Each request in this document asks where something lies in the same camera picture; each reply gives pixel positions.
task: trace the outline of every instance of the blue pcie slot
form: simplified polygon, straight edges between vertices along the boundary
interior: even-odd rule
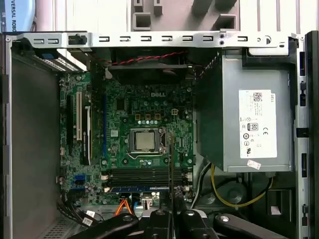
[[[106,95],[103,96],[103,155],[106,157]]]
[[[113,187],[110,193],[139,193],[139,192],[167,192],[169,187],[150,187],[150,186],[137,186],[137,187]]]
[[[75,180],[85,180],[85,174],[78,174],[74,176]]]

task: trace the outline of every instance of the blue sata port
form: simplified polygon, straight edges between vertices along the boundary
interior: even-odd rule
[[[78,174],[74,176],[75,180],[85,180],[85,174]]]

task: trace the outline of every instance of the mounting hole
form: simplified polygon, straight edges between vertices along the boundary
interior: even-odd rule
[[[133,220],[133,218],[131,216],[123,217],[123,221],[125,221],[125,222],[129,222],[129,221],[132,221],[132,220]]]
[[[265,36],[266,37],[266,44],[270,44],[271,43],[271,37],[270,36]]]

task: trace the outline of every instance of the barcode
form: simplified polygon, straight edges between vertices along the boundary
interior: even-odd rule
[[[263,101],[263,93],[254,93],[254,101],[255,102]]]
[[[92,222],[93,221],[88,218],[84,218],[82,221],[83,224],[88,225],[89,227],[91,226]]]

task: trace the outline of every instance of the motherboard connector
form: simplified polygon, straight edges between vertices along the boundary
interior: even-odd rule
[[[76,140],[82,140],[82,92],[76,93]]]

